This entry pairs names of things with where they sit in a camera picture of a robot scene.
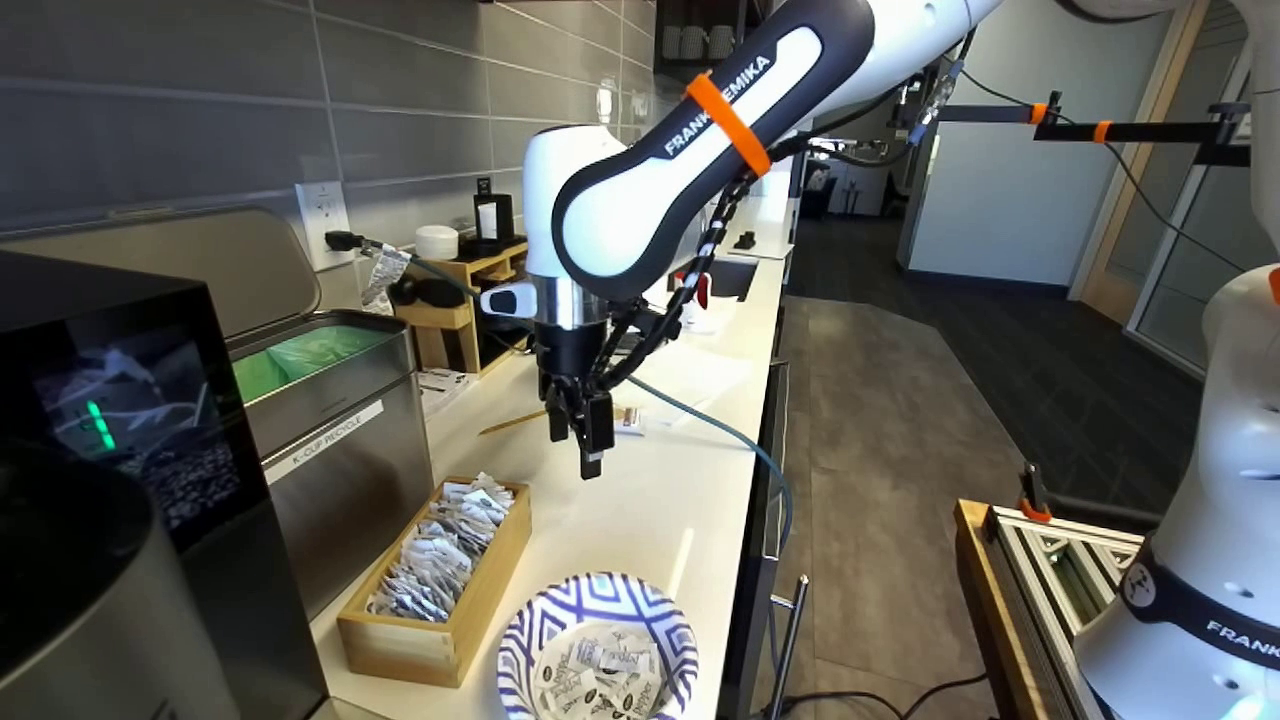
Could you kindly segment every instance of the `gray tiled wall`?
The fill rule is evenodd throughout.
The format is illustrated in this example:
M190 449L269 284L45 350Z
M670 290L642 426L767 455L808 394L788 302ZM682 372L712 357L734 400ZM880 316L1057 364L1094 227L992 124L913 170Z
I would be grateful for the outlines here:
M517 192L526 138L660 110L658 0L6 0L0 236L269 202L340 179L351 222L408 241Z

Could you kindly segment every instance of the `machine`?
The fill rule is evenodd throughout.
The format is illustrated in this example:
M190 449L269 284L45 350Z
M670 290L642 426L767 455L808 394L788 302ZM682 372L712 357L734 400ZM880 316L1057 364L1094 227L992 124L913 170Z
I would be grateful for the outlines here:
M1255 50L1254 192L1280 236L1280 4L1236 0ZM995 0L794 0L720 69L701 75L644 138L552 127L526 157L527 284L483 296L537 322L552 439L579 443L597 476L613 449L608 392L678 336L724 222L767 161L805 149L812 116L855 106L959 44ZM1085 0L1125 18L1174 0ZM682 242L712 202L695 248ZM678 254L694 270L670 311L644 306ZM1079 663L1120 714L1280 714L1280 267L1255 267L1210 306L1214 366L1195 458L1112 604L1079 639Z

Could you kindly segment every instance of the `orange cable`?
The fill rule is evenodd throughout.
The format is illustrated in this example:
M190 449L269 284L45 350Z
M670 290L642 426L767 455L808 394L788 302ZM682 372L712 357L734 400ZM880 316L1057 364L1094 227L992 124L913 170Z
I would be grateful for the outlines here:
M760 144L760 136L736 116L736 106L720 97L720 88L712 82L712 71L701 71L689 82L689 97L712 116L712 124L720 124L720 130L727 136L727 144L736 149L736 157L744 157L744 165L764 177L767 170L767 149Z

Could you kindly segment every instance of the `display screen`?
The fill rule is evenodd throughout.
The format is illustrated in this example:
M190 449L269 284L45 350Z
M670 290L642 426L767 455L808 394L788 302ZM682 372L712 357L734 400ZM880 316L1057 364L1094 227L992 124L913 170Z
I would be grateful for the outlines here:
M246 476L190 333L153 328L90 345L34 381L54 439L138 476L179 545L240 505Z

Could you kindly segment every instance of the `plate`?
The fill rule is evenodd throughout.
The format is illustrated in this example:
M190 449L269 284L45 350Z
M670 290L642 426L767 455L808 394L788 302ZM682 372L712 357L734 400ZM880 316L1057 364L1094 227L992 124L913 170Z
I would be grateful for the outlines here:
M678 720L694 679L684 610L626 573L537 591L498 643L498 691L512 720Z

